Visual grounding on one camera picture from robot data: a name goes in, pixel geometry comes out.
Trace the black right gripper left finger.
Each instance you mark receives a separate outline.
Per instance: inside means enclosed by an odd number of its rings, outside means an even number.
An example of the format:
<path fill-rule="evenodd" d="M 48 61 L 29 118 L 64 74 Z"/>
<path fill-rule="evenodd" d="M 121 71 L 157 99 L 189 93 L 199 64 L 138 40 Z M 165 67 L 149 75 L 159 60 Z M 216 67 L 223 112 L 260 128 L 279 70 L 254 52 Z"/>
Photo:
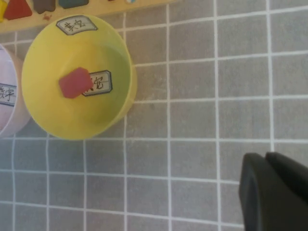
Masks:
<path fill-rule="evenodd" d="M 285 184 L 261 155 L 243 157 L 239 198 L 246 231 L 281 231 Z"/>

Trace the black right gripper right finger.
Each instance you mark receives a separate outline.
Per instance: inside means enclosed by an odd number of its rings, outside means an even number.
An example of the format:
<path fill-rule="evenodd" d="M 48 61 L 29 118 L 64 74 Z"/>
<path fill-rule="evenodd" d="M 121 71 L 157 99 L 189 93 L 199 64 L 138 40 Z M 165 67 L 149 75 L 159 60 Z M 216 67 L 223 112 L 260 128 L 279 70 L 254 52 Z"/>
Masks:
<path fill-rule="evenodd" d="M 308 229 L 308 168 L 278 152 L 266 153 L 265 159 L 278 175 L 275 215 L 283 231 Z"/>

